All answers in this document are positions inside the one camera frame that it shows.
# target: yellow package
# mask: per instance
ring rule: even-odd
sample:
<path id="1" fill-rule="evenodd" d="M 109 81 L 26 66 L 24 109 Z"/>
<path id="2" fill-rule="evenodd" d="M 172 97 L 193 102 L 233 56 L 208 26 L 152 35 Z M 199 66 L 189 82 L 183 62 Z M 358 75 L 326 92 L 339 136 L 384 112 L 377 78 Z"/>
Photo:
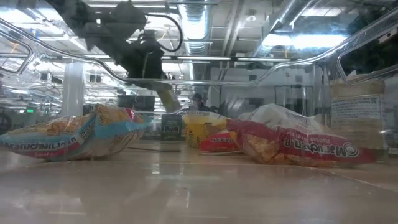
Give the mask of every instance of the yellow package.
<path id="1" fill-rule="evenodd" d="M 226 129 L 228 119 L 213 112 L 189 111 L 184 116 L 185 143 L 189 147 L 199 148 L 200 143 L 209 136 Z"/>

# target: ceiling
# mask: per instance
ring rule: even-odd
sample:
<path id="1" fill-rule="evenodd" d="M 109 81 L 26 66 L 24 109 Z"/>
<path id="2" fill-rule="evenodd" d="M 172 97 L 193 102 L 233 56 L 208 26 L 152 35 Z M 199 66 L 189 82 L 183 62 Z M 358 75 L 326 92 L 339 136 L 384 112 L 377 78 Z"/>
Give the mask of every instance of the ceiling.
<path id="1" fill-rule="evenodd" d="M 284 24 L 279 19 L 280 12 L 286 2 L 305 5 L 301 11 L 296 12 L 294 21 Z M 60 49 L 78 55 L 90 55 L 106 58 L 106 55 L 97 47 L 87 51 L 84 39 L 79 39 L 68 28 L 62 17 L 45 1 L 26 0 L 24 5 L 18 5 L 16 0 L 5 0 L 0 3 L 0 18 L 4 19 L 22 30 L 30 33 L 43 42 Z M 112 10 L 119 3 L 118 0 L 85 0 L 97 11 Z M 359 1 L 359 0 L 170 0 L 170 1 L 132 1 L 139 9 L 149 10 L 153 13 L 167 14 L 173 17 L 182 26 L 184 33 L 182 48 L 175 52 L 166 52 L 166 55 L 200 55 L 217 57 L 274 57 L 274 58 L 308 58 L 343 41 L 353 34 L 350 24 L 360 15 L 378 11 L 383 14 L 395 6 L 395 0 Z M 203 7 L 206 14 L 202 14 L 202 20 L 184 22 L 182 4 Z M 173 48 L 178 45 L 179 32 L 177 26 L 168 19 L 149 17 L 146 30 L 155 30 L 157 41 L 165 47 Z M 139 33 L 134 33 L 129 40 L 135 41 Z M 192 52 L 193 46 L 200 45 L 205 50 Z M 9 40 L 0 37 L 0 53 L 2 54 L 26 54 L 26 49 Z M 18 58 L 0 57 L 1 68 L 16 71 L 22 63 Z M 126 76 L 126 71 L 121 66 L 116 66 L 111 60 L 107 60 L 108 66 L 119 74 Z M 165 73 L 173 75 L 176 79 L 197 79 L 192 75 L 189 63 L 163 62 Z M 49 77 L 63 80 L 65 63 L 42 63 L 34 68 L 30 67 L 32 76 L 40 76 L 48 73 Z M 90 97 L 103 96 L 105 102 L 117 95 L 117 90 L 123 89 L 123 83 L 112 80 L 101 67 L 89 66 L 86 69 L 86 100 Z M 90 81 L 90 76 L 101 76 L 101 82 Z M 54 82 L 37 82 L 31 84 L 30 90 L 17 92 L 15 88 L 7 88 L 12 85 L 11 78 L 1 78 L 3 98 L 16 98 L 21 96 L 34 101 L 37 98 L 43 101 L 44 95 L 52 94 L 50 101 L 55 105 L 61 103 L 62 85 Z M 189 87 L 178 87 L 180 97 L 188 98 L 192 94 Z M 151 95 L 151 91 L 136 88 L 135 94 Z M 12 106 L 15 101 L 4 100 L 0 104 Z"/>

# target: ceiling duct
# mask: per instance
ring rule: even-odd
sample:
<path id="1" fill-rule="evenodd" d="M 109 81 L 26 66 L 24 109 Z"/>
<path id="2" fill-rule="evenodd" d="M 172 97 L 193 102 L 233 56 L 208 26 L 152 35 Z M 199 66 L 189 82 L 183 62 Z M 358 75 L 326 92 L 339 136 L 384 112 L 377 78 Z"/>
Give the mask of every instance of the ceiling duct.
<path id="1" fill-rule="evenodd" d="M 259 43 L 256 50 L 252 53 L 252 57 L 266 57 L 272 45 L 264 43 L 265 38 L 276 29 L 287 27 L 287 31 L 291 31 L 294 27 L 294 22 L 310 5 L 316 3 L 317 0 L 285 0 L 280 6 L 279 11 L 269 15 L 263 28 L 263 40 Z"/>
<path id="2" fill-rule="evenodd" d="M 187 54 L 191 56 L 208 55 L 210 6 L 201 4 L 181 4 L 178 5 L 178 9 L 181 13 L 184 35 L 188 40 L 196 40 L 193 42 L 185 42 Z M 193 63 L 190 65 L 190 78 L 202 80 L 205 76 L 205 71 L 206 64 Z"/>

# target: black cable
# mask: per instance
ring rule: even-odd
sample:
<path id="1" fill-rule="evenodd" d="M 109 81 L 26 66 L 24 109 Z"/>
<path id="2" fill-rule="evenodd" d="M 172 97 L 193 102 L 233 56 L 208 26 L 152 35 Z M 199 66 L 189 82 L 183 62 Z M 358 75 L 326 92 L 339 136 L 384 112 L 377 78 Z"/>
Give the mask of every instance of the black cable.
<path id="1" fill-rule="evenodd" d="M 163 45 L 160 45 L 160 48 L 162 48 L 162 49 L 164 49 L 164 50 L 166 50 L 168 52 L 176 52 L 176 51 L 180 50 L 180 48 L 182 46 L 182 42 L 183 42 L 183 34 L 182 34 L 182 29 L 180 27 L 180 24 L 178 24 L 178 22 L 175 19 L 173 19 L 172 17 L 167 16 L 167 15 L 158 15 L 158 14 L 146 14 L 146 15 L 147 16 L 161 17 L 161 18 L 170 19 L 177 26 L 177 29 L 180 32 L 180 43 L 178 43 L 178 46 L 175 49 L 168 49 L 167 47 L 165 47 Z"/>

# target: maruchan ramen package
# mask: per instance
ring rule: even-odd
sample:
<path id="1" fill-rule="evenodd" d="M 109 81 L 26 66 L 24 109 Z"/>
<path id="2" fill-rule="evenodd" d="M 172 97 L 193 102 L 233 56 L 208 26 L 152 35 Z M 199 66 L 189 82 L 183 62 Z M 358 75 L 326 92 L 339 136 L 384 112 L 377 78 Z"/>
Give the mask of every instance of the maruchan ramen package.
<path id="1" fill-rule="evenodd" d="M 185 142 L 187 146 L 199 148 L 200 143 L 212 134 L 226 128 L 226 118 L 206 111 L 189 111 L 184 116 Z"/>
<path id="2" fill-rule="evenodd" d="M 240 151 L 227 130 L 213 134 L 201 142 L 200 150 L 203 152 L 236 152 Z"/>
<path id="3" fill-rule="evenodd" d="M 265 105 L 244 118 L 227 121 L 227 129 L 236 133 L 243 152 L 263 164 L 332 167 L 376 161 L 371 150 L 281 106 Z"/>
<path id="4" fill-rule="evenodd" d="M 87 159 L 121 152 L 144 134 L 149 122 L 128 108 L 96 105 L 85 116 L 70 116 L 10 131 L 0 146 L 51 161 Z"/>

